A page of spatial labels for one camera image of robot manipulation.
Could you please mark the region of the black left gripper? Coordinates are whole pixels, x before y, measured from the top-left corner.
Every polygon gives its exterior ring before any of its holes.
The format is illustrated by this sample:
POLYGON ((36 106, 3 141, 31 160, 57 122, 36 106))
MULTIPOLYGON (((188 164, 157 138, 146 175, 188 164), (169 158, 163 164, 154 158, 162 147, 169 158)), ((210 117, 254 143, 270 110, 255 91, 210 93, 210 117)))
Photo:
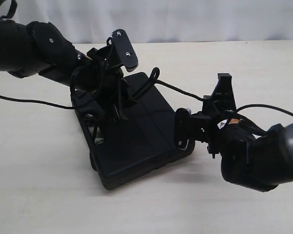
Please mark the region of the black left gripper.
POLYGON ((133 104, 121 67, 108 69, 107 47, 92 48, 90 60, 77 67, 70 76, 70 96, 75 114, 91 122, 127 121, 125 106, 133 104))

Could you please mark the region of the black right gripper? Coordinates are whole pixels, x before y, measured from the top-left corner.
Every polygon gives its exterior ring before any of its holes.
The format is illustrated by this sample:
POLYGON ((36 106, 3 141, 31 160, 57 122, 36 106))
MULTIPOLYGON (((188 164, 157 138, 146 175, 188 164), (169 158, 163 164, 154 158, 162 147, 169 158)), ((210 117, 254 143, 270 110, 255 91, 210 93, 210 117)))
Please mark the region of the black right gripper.
POLYGON ((209 96, 203 97, 202 110, 192 117, 199 123, 208 153, 222 158, 246 158, 249 143, 249 121, 237 113, 232 76, 219 73, 218 82, 209 96))

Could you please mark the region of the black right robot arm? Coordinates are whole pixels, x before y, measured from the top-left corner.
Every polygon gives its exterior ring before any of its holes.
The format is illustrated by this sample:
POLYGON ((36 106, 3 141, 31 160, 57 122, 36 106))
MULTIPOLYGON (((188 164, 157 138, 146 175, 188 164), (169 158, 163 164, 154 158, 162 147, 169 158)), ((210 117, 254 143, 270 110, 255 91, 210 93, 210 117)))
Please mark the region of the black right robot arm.
POLYGON ((293 182, 293 123, 261 129, 236 107, 232 76, 219 73, 203 108, 190 116, 196 140, 221 156, 225 181, 260 192, 293 182))

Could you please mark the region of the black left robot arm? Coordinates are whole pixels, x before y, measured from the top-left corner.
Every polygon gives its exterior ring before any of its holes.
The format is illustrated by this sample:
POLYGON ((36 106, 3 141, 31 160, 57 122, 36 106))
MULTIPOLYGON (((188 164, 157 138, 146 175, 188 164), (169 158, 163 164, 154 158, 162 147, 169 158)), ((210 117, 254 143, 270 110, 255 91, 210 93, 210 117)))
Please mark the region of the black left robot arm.
POLYGON ((114 31, 104 47, 83 53, 52 23, 0 19, 0 71, 16 78, 39 75, 69 87, 71 110, 94 102, 121 115, 137 102, 122 68, 132 71, 137 65, 124 30, 114 31))

